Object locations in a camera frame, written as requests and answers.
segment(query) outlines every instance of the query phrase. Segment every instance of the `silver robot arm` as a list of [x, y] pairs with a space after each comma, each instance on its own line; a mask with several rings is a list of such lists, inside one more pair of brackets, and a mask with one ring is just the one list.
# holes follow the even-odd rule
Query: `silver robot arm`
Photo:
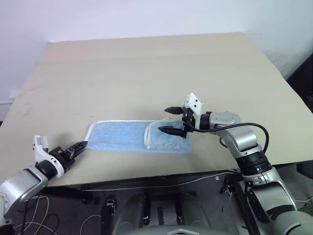
[[[172, 114], [183, 114], [184, 129], [163, 126], [159, 130], [183, 138], [187, 132], [194, 131], [219, 136], [237, 161], [246, 187], [250, 188], [248, 198], [256, 217], [262, 217], [263, 221], [265, 217], [277, 235], [312, 234], [313, 217], [297, 211], [292, 195], [265, 156], [269, 138], [266, 129], [255, 123], [241, 123], [232, 112], [202, 114], [202, 105], [193, 93], [189, 94], [180, 107], [165, 109]], [[267, 143], [263, 150], [250, 125], [265, 132]]]
[[14, 234], [12, 220], [16, 208], [31, 199], [54, 177], [62, 177], [84, 151], [87, 141], [66, 150], [57, 147], [48, 153], [46, 136], [34, 136], [35, 166], [27, 167], [0, 185], [0, 234]]

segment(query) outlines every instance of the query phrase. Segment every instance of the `beige table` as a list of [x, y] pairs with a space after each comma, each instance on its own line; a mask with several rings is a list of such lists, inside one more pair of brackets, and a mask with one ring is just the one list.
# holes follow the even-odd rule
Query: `beige table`
[[[242, 33], [49, 44], [0, 128], [0, 182], [50, 149], [82, 141], [107, 119], [162, 119], [189, 92], [203, 111], [233, 111], [270, 133], [272, 164], [313, 158], [313, 116]], [[255, 129], [261, 145], [262, 131]], [[192, 134], [191, 154], [86, 150], [52, 186], [237, 168], [217, 136]]]

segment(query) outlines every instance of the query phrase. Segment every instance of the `blue towel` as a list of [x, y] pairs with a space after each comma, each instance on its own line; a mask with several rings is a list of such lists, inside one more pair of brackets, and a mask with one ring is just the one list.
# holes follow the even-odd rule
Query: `blue towel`
[[190, 153], [191, 142], [165, 134], [160, 126], [183, 128], [181, 120], [110, 120], [95, 122], [86, 136], [86, 148], [96, 150]]

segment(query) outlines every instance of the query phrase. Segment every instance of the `floor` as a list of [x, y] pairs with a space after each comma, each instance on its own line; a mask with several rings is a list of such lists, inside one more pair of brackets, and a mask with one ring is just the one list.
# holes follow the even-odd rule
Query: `floor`
[[[280, 168], [278, 171], [296, 200], [305, 200], [313, 195], [313, 180], [296, 172], [295, 165], [289, 165], [284, 168]], [[230, 175], [229, 173], [205, 179], [200, 178], [209, 175], [164, 178], [164, 182], [158, 182], [158, 185], [171, 185], [197, 180], [193, 183], [187, 183], [181, 186], [170, 188], [140, 188], [119, 191], [94, 191], [92, 193], [95, 200], [88, 204], [84, 204], [80, 200], [60, 199], [55, 197], [32, 199], [28, 205], [26, 221], [33, 221], [38, 224], [26, 224], [25, 227], [28, 225], [30, 226], [27, 228], [24, 234], [35, 234], [39, 224], [42, 222], [45, 215], [47, 215], [46, 220], [43, 223], [43, 225], [46, 227], [42, 226], [40, 230], [37, 231], [37, 235], [50, 235], [56, 226], [57, 228], [55, 233], [57, 235], [97, 235], [101, 233], [101, 218], [97, 215], [100, 215], [102, 206], [108, 196], [114, 195], [116, 198], [117, 205], [115, 218], [117, 218], [120, 210], [123, 207], [123, 204], [134, 194], [145, 192], [153, 195], [164, 195], [181, 192], [195, 192], [197, 194], [198, 201], [202, 203], [205, 209], [212, 228], [228, 231], [230, 234], [234, 235], [246, 235], [248, 233], [247, 230], [243, 228], [245, 225], [244, 220], [241, 216], [235, 198], [229, 198], [224, 194], [221, 194], [221, 189], [224, 186], [224, 177]], [[103, 189], [110, 187], [112, 186], [103, 186], [101, 184], [91, 185], [91, 189]], [[119, 187], [129, 188], [129, 185], [120, 185]], [[313, 200], [308, 202], [297, 202], [297, 206], [302, 208], [308, 203], [313, 204]], [[177, 224], [173, 201], [163, 200], [152, 202], [151, 221], [149, 226], [159, 224], [157, 214], [158, 207], [163, 208], [165, 225]], [[23, 206], [16, 214], [18, 219], [17, 226], [22, 223], [24, 211], [25, 209]], [[17, 227], [16, 234], [19, 234], [21, 230], [22, 226]], [[271, 230], [268, 225], [264, 226], [260, 224], [260, 230], [262, 234], [271, 234]]]

